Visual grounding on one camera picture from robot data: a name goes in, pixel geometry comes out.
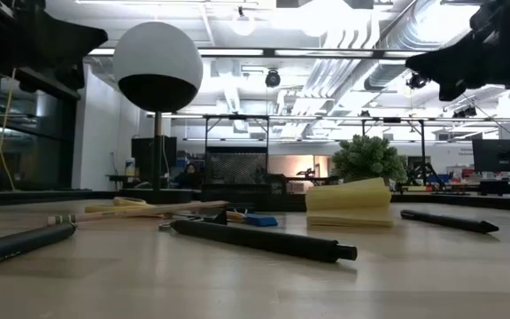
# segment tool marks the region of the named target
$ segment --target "person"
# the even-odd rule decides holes
[[[174,179],[181,189],[199,189],[202,184],[202,174],[198,171],[196,166],[189,163],[184,171]]]

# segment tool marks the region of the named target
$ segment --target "wooden table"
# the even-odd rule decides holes
[[[76,201],[0,207],[0,236],[79,213]],[[485,219],[493,236],[402,221],[404,207]],[[325,264],[159,233],[154,219],[81,224],[66,241],[0,264],[0,318],[510,319],[510,212],[395,204],[392,229],[272,231],[338,239],[357,261]]]

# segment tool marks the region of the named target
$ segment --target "blue eraser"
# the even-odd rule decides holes
[[[279,224],[273,216],[260,214],[246,214],[245,223],[257,227],[276,226]]]

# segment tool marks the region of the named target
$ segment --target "potted plant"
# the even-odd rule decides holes
[[[332,161],[336,174],[346,182],[382,177],[385,184],[389,179],[396,182],[406,180],[403,159],[397,149],[389,146],[389,141],[377,136],[353,136],[353,139],[340,142],[342,149],[334,154]]]

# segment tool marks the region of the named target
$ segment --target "white spherical lamp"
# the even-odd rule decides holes
[[[113,75],[121,93],[151,112],[175,112],[198,93],[202,59],[179,28],[147,22],[129,29],[113,55]]]

